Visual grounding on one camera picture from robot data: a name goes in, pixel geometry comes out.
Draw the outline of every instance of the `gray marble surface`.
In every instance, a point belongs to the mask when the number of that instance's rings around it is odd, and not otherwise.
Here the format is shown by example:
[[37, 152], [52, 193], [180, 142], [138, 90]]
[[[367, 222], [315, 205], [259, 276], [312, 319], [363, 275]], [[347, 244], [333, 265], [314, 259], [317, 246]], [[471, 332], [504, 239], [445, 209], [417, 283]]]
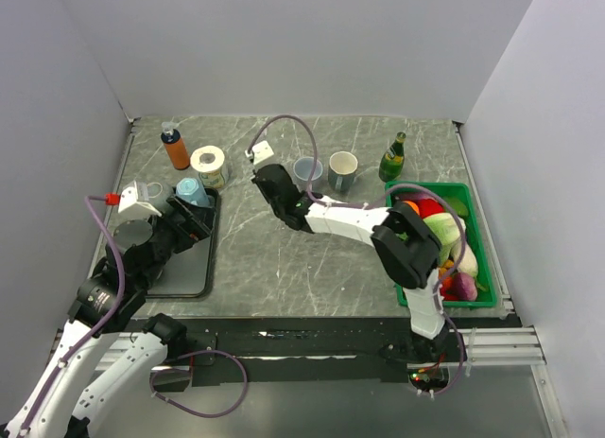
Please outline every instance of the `gray marble surface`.
[[[172, 316], [409, 316], [397, 304], [392, 281], [373, 247], [343, 237], [294, 232], [276, 219], [251, 179], [244, 156], [252, 137], [267, 120], [248, 116], [144, 117], [133, 125], [134, 138], [120, 188], [137, 179], [175, 184], [194, 175], [172, 167], [160, 140], [161, 123], [174, 121], [189, 153], [205, 145], [222, 148], [231, 179], [220, 192], [221, 222], [215, 281], [204, 300], [150, 300], [137, 316], [164, 312]], [[398, 131], [405, 131], [406, 163], [402, 180], [462, 182], [469, 178], [451, 121], [397, 117], [306, 117], [318, 141], [324, 175], [317, 190], [345, 201], [374, 201], [383, 193], [378, 178], [381, 156]], [[282, 164], [311, 154], [311, 144], [297, 123], [282, 120], [266, 134]], [[359, 161], [354, 186], [346, 195], [327, 183], [327, 162], [339, 150]], [[120, 222], [111, 215], [111, 229]], [[454, 316], [498, 316], [496, 309], [452, 309]]]

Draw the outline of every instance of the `green plastic basket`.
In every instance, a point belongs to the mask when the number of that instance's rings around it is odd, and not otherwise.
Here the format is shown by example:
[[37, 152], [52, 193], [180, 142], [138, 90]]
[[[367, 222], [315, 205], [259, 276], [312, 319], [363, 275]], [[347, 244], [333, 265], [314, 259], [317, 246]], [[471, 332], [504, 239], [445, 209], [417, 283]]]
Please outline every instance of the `green plastic basket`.
[[[385, 189], [388, 189], [396, 184], [403, 183], [401, 181], [391, 181], [385, 185]], [[485, 287], [487, 291], [477, 289], [476, 301], [443, 301], [446, 307], [468, 307], [468, 308], [480, 308], [480, 307], [495, 307], [497, 297], [493, 289], [492, 275], [490, 274], [490, 268], [488, 266], [488, 260], [485, 255], [485, 249], [481, 242], [481, 236], [479, 233], [479, 226], [476, 223], [475, 208], [473, 207], [473, 201], [471, 200], [471, 193], [466, 184], [462, 183], [415, 183], [408, 181], [406, 183], [413, 183], [426, 187], [431, 192], [435, 192], [440, 197], [456, 197], [462, 201], [469, 210], [469, 217], [464, 219], [466, 223], [466, 240], [475, 253], [476, 261], [479, 266], [479, 274], [477, 280], [482, 287]], [[397, 194], [402, 192], [414, 192], [414, 189], [401, 188], [397, 190]], [[392, 206], [394, 198], [392, 196], [387, 197], [387, 206]], [[404, 295], [404, 289], [399, 285], [395, 284], [397, 289], [397, 300], [402, 306], [407, 306], [406, 296]]]

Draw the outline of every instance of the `blue cup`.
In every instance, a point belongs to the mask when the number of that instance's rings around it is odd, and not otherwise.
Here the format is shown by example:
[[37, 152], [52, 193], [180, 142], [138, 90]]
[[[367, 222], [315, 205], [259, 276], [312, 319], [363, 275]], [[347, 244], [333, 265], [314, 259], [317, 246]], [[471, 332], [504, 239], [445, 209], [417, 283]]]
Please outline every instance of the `blue cup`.
[[204, 186], [197, 178], [184, 178], [177, 184], [177, 197], [195, 206], [210, 206]]
[[[313, 166], [312, 157], [301, 157], [294, 163], [294, 181], [301, 189], [306, 188], [306, 183], [311, 175], [311, 167]], [[312, 188], [315, 190], [315, 186], [320, 181], [321, 175], [323, 174], [323, 165], [318, 159], [318, 164], [315, 167], [315, 173], [313, 174], [313, 180], [311, 181]]]

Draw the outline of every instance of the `mug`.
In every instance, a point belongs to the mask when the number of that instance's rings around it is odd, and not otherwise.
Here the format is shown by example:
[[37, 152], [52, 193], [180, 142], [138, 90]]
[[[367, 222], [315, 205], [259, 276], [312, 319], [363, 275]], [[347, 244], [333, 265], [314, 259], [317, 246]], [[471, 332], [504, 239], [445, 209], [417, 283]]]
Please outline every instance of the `mug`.
[[328, 183], [336, 192], [346, 192], [353, 185], [357, 172], [357, 158], [349, 151], [339, 151], [330, 157]]

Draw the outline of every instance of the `orange bottle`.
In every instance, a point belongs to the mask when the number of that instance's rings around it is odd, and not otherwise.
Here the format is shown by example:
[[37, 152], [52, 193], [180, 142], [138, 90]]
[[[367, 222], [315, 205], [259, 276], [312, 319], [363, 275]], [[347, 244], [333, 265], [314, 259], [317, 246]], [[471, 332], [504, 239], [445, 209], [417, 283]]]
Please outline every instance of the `orange bottle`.
[[182, 141], [181, 134], [177, 131], [177, 125], [171, 122], [162, 123], [161, 138], [173, 167], [177, 170], [185, 170], [188, 168], [189, 154]]

